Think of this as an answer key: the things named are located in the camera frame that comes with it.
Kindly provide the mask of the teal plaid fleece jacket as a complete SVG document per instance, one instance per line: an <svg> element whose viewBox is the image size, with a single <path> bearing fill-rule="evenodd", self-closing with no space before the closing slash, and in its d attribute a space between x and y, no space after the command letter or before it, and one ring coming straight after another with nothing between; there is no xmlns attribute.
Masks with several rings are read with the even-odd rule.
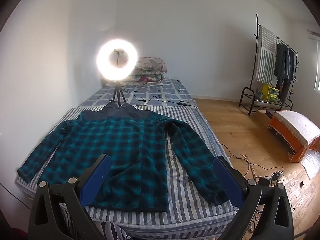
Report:
<svg viewBox="0 0 320 240"><path fill-rule="evenodd" d="M111 158L108 178L93 206L109 210L165 212L168 209L167 143L198 193L216 205L228 200L214 173L214 156L185 122L109 103L60 123L18 169L29 183L35 174L50 184L77 177L102 155Z"/></svg>

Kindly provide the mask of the black clothes rack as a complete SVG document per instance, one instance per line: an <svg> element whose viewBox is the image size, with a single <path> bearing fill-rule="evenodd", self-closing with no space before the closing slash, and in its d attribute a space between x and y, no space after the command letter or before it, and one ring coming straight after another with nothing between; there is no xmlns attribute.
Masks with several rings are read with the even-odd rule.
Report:
<svg viewBox="0 0 320 240"><path fill-rule="evenodd" d="M271 103L271 102L266 102L262 100L263 93L262 93L262 88L263 88L263 83L260 83L256 80L255 78L255 62L256 62L256 53L257 53L257 44L258 44L258 27L261 25L259 23L259 20L256 19L256 33L255 33L255 54L254 54L254 65L253 65L253 70L252 70L252 75L251 75L251 80L250 84L242 89L240 100L239 100L239 107L244 108L247 111L248 115L251 115L253 108L257 107L260 103L266 103L269 105L272 105L272 109L278 108L278 109L283 109L287 108L291 110L293 108L293 101L291 100L291 95L293 94L293 87L294 84L297 82L297 77L296 77L296 72L299 69L298 67L298 51L294 50L291 46L289 46L286 42L284 42L280 37L277 37L277 44L279 43L284 43L288 47L290 47L292 50L295 51L296 56L297 56L297 62L296 62L296 72L295 72L295 77L294 80L291 83L291 87L289 90L289 93L287 95L285 103L281 103L279 98L276 103ZM273 76L273 82L272 82L272 87L276 87L276 76Z"/></svg>

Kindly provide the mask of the dark hanging clothes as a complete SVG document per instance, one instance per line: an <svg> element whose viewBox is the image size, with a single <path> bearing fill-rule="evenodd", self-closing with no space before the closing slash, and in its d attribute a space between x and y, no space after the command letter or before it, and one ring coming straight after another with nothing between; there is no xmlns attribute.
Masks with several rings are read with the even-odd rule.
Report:
<svg viewBox="0 0 320 240"><path fill-rule="evenodd" d="M276 89L279 90L278 98L285 103L291 83L296 72L297 56L294 50L284 43L277 44L276 64L274 75L276 76Z"/></svg>

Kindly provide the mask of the orange stool with white cloth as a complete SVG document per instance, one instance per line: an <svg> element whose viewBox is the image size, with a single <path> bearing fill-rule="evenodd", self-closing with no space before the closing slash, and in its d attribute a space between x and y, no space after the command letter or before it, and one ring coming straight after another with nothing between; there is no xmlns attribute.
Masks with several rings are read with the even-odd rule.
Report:
<svg viewBox="0 0 320 240"><path fill-rule="evenodd" d="M300 162L308 150L316 150L319 145L319 127L306 116L295 111L275 111L268 129L280 134L293 150L289 160Z"/></svg>

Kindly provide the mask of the yellow crate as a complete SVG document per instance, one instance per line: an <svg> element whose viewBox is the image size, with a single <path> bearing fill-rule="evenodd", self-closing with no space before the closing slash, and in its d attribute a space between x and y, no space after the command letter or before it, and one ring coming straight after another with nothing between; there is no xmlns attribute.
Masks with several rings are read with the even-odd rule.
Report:
<svg viewBox="0 0 320 240"><path fill-rule="evenodd" d="M267 84L263 85L262 88L263 97L262 100L266 102L276 103L278 100L279 90L269 86Z"/></svg>

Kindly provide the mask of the blue checked bed sheet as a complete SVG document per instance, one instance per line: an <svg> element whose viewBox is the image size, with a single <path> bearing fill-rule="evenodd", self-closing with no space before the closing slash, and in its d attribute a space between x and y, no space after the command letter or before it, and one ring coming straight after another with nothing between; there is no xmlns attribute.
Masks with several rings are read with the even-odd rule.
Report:
<svg viewBox="0 0 320 240"><path fill-rule="evenodd" d="M164 79L155 85L123 86L127 103L134 106L177 106L180 103L196 107L195 100L176 79ZM103 107L113 97L114 86L104 86L84 101L80 107Z"/></svg>

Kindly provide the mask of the folded floral quilts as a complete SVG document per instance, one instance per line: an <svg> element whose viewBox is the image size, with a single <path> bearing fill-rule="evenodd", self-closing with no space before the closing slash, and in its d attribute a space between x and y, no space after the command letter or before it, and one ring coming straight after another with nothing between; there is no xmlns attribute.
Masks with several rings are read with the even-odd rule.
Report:
<svg viewBox="0 0 320 240"><path fill-rule="evenodd" d="M160 83L167 72L165 62L160 57L139 57L128 79L130 82Z"/></svg>

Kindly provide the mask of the striped hanging towel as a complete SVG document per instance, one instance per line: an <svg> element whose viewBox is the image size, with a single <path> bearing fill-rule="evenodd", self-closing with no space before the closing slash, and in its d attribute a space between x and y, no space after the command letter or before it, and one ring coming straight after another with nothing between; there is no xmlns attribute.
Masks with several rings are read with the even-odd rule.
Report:
<svg viewBox="0 0 320 240"><path fill-rule="evenodd" d="M277 37L262 25L258 27L258 44L255 62L255 78L272 85L276 65Z"/></svg>

